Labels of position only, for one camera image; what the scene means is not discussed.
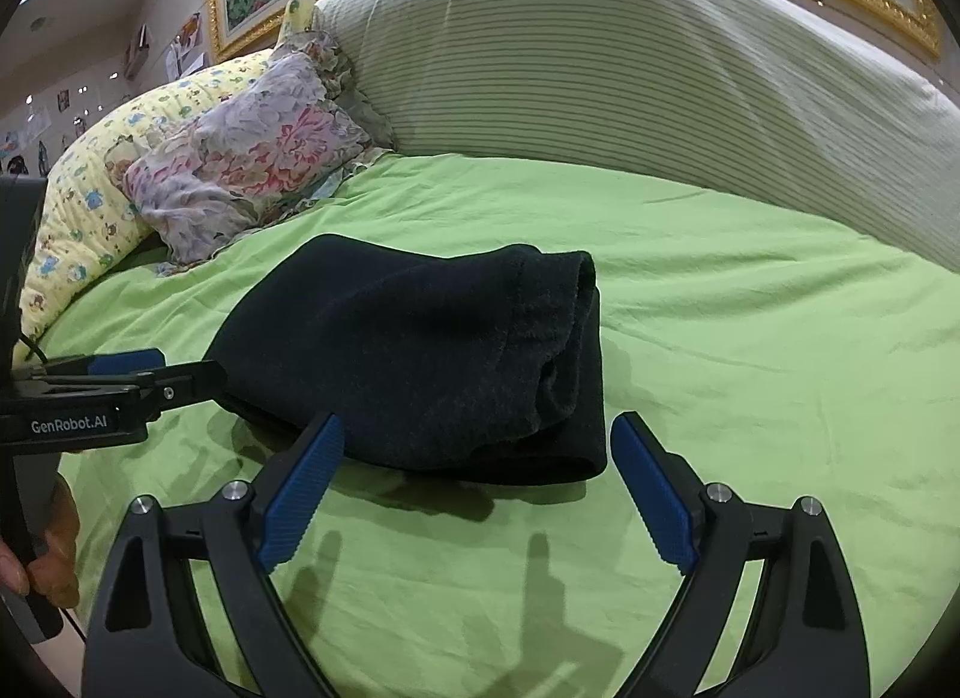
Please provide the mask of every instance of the blue gripper pad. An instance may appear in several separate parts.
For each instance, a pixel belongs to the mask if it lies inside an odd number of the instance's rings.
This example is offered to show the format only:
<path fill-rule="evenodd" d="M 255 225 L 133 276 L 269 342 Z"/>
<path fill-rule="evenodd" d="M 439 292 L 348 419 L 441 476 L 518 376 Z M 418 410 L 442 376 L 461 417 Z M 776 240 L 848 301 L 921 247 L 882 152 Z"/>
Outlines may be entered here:
<path fill-rule="evenodd" d="M 136 351 L 122 351 L 117 354 L 98 354 L 86 366 L 89 375 L 126 375 L 138 374 L 162 368 L 167 364 L 158 348 L 141 348 Z"/>
<path fill-rule="evenodd" d="M 257 557 L 267 573 L 296 554 L 344 456 L 343 423 L 331 414 L 318 430 L 264 515 L 263 540 Z"/>
<path fill-rule="evenodd" d="M 697 564 L 690 512 L 623 415 L 613 420 L 610 449 L 659 556 L 688 574 Z"/>

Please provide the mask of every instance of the yellow pillow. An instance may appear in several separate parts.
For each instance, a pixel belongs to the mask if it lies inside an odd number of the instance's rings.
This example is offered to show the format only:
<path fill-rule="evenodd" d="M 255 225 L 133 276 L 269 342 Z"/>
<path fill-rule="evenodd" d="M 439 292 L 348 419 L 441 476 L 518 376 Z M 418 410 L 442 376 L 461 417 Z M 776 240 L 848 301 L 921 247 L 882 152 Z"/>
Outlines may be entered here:
<path fill-rule="evenodd" d="M 151 131 L 210 110 L 262 75 L 270 49 L 232 59 L 142 94 L 80 136 L 48 177 L 37 249 L 20 297 L 22 330 L 35 339 L 70 300 L 152 230 L 109 179 L 104 157 L 122 136 L 146 142 Z M 26 348 L 20 344 L 16 359 Z"/>

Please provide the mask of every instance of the finger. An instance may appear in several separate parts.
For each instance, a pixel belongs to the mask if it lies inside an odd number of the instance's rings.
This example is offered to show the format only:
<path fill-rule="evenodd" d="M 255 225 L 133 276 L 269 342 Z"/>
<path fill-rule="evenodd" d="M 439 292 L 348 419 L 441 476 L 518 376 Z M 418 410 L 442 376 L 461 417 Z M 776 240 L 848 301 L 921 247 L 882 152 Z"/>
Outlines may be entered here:
<path fill-rule="evenodd" d="M 27 572 L 2 540 L 0 540 L 0 582 L 20 595 L 26 595 L 30 591 Z"/>
<path fill-rule="evenodd" d="M 34 590 L 48 598 L 69 592 L 77 583 L 73 565 L 56 552 L 47 552 L 27 565 L 27 574 Z"/>
<path fill-rule="evenodd" d="M 53 588 L 47 595 L 54 606 L 60 609 L 75 609 L 80 605 L 80 582 L 76 578 L 68 585 Z"/>
<path fill-rule="evenodd" d="M 80 535 L 80 515 L 70 487 L 56 475 L 50 524 L 46 529 L 47 545 L 73 564 L 77 557 L 77 537 Z"/>

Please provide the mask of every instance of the black cloth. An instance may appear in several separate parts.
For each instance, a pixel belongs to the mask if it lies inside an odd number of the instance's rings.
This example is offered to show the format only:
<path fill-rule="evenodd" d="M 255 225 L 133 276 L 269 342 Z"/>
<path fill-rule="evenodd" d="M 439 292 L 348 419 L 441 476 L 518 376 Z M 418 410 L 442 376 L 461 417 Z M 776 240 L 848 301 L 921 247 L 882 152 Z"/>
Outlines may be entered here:
<path fill-rule="evenodd" d="M 600 296 L 585 252 L 426 257 L 320 235 L 230 312 L 217 401 L 289 432 L 320 410 L 347 457 L 493 484 L 606 467 Z"/>

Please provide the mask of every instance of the floral pillow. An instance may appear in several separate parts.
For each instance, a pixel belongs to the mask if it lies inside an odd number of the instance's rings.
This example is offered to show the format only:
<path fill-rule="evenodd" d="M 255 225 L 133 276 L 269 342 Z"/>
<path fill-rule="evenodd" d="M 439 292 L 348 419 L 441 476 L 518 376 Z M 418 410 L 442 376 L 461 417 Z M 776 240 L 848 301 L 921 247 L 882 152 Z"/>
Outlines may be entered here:
<path fill-rule="evenodd" d="M 171 262 L 186 265 L 279 219 L 371 152 L 381 150 L 328 99 L 309 55 L 294 51 L 136 160 L 120 188 Z"/>

